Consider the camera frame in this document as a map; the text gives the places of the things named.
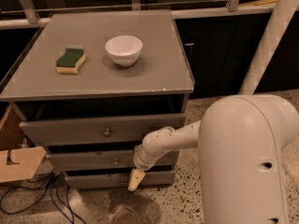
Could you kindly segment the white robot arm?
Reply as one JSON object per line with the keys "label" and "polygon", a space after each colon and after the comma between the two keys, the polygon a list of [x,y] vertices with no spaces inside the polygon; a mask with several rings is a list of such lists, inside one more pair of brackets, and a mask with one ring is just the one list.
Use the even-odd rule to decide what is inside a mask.
{"label": "white robot arm", "polygon": [[299,114],[276,95],[233,95],[180,129],[148,133],[135,148],[134,191],[166,153],[197,148],[205,224],[289,224],[281,149],[298,134]]}

